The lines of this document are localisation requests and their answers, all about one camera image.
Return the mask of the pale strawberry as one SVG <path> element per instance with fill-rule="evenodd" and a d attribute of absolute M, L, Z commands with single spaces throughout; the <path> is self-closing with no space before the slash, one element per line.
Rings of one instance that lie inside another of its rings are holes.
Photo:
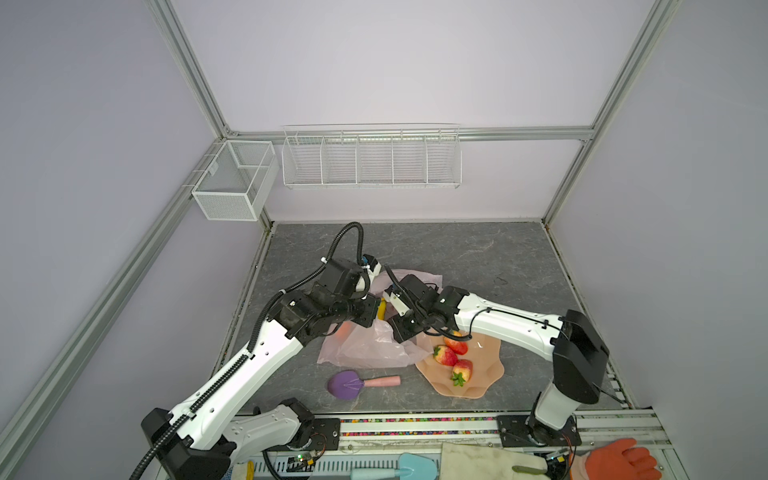
<path fill-rule="evenodd" d="M 436 363 L 443 366 L 453 367 L 458 362 L 457 354 L 444 344 L 434 347 L 432 357 Z"/>

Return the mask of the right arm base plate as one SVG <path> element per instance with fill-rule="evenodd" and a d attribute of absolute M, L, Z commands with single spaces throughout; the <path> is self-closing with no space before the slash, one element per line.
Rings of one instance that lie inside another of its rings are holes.
<path fill-rule="evenodd" d="M 512 447 L 578 447 L 582 439 L 576 417 L 571 415 L 561 429 L 553 429 L 529 415 L 506 414 L 496 417 L 501 444 Z"/>

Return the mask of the orange tangerine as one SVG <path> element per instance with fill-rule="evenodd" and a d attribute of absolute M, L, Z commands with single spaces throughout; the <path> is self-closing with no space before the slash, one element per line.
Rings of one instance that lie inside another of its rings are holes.
<path fill-rule="evenodd" d="M 333 335 L 333 337 L 339 342 L 344 342 L 354 330 L 354 325 L 351 322 L 344 322 L 339 330 Z"/>

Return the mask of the yellow banana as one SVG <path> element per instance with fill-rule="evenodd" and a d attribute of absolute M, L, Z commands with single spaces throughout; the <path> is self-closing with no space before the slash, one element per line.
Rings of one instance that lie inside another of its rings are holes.
<path fill-rule="evenodd" d="M 377 309 L 377 319 L 381 321 L 385 321 L 386 312 L 387 312 L 387 302 L 385 300 L 381 300 Z"/>

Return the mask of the red strawberry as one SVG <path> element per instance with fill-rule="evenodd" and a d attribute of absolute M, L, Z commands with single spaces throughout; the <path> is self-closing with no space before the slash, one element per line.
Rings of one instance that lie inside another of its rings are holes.
<path fill-rule="evenodd" d="M 470 360 L 458 360 L 452 368 L 451 381 L 454 386 L 464 387 L 472 378 L 473 363 Z"/>

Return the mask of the pink plastic bag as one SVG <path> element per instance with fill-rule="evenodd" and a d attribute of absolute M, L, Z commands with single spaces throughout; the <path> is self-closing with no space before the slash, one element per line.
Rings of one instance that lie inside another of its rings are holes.
<path fill-rule="evenodd" d="M 386 320 L 396 311 L 387 306 Z M 354 324 L 354 330 L 344 342 L 333 335 L 321 345 L 317 363 L 351 369 L 403 368 L 425 360 L 433 353 L 433 347 L 425 334 L 398 343 L 389 323 L 375 320 L 371 328 Z"/>

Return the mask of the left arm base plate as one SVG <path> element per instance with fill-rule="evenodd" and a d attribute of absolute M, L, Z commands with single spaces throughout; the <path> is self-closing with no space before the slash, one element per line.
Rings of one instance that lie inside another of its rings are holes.
<path fill-rule="evenodd" d="M 269 451 L 335 451 L 339 448 L 340 440 L 341 420 L 321 417 L 304 422 L 288 444 L 270 447 Z"/>

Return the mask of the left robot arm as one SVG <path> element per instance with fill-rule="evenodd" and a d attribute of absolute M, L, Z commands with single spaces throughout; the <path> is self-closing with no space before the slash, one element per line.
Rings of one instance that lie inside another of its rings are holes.
<path fill-rule="evenodd" d="M 284 363 L 333 326 L 372 326 L 379 303 L 369 293 L 336 293 L 319 284 L 309 292 L 278 292 L 230 361 L 177 406 L 145 416 L 141 427 L 150 447 L 131 478 L 141 478 L 158 461 L 171 479 L 221 479 L 239 460 L 292 442 L 313 419 L 298 400 L 244 420 L 239 411 Z"/>

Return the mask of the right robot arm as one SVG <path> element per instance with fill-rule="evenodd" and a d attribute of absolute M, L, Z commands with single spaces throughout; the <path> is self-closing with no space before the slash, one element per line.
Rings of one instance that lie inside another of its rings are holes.
<path fill-rule="evenodd" d="M 552 363 L 551 383 L 537 397 L 528 425 L 563 429 L 578 407 L 599 401 L 610 352 L 591 320 L 569 310 L 563 315 L 520 310 L 449 286 L 415 291 L 389 287 L 383 293 L 396 315 L 390 319 L 401 343 L 429 330 L 467 340 L 482 334 L 526 349 Z"/>

